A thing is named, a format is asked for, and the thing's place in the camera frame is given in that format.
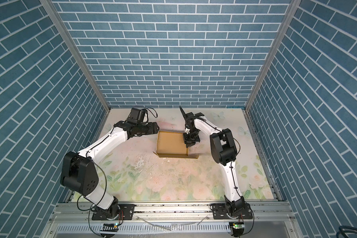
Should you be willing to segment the brown cardboard box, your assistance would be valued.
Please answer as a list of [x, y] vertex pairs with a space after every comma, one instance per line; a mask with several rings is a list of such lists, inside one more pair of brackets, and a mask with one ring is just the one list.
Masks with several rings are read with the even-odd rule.
[[159, 158], [198, 159], [198, 154], [191, 154], [180, 132], [158, 132], [156, 151]]

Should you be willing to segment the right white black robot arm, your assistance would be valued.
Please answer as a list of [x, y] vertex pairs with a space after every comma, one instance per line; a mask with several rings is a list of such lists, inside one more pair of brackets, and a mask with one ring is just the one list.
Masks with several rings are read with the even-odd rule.
[[221, 166], [225, 184], [225, 203], [229, 214], [246, 207], [246, 202], [240, 192], [236, 178], [237, 148], [232, 132], [221, 129], [209, 122], [202, 113], [184, 117], [185, 133], [183, 140], [187, 148], [200, 142], [199, 133], [209, 136], [210, 149], [213, 160]]

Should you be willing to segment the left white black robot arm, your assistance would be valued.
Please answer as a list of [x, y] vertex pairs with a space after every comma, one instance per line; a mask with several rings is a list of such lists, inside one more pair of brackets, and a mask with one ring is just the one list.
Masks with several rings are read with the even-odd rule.
[[92, 145], [78, 151], [70, 151], [62, 160], [61, 185], [78, 192], [84, 198], [104, 211], [118, 210], [117, 199], [99, 185], [97, 169], [112, 150], [133, 137], [157, 134], [156, 122], [132, 124], [119, 121], [113, 128]]

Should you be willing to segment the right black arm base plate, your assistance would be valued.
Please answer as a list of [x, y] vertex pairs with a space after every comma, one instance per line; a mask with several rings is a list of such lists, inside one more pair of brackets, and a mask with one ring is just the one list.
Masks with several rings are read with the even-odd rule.
[[210, 210], [215, 220], [226, 219], [253, 219], [250, 204], [244, 203], [243, 205], [227, 204], [227, 203], [212, 203]]

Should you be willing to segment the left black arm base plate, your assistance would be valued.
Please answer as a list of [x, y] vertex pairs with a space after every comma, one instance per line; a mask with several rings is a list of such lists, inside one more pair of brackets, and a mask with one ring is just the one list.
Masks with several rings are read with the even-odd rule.
[[132, 220], [134, 214], [134, 204], [115, 204], [105, 210], [102, 208], [93, 208], [92, 220], [94, 221], [124, 221]]

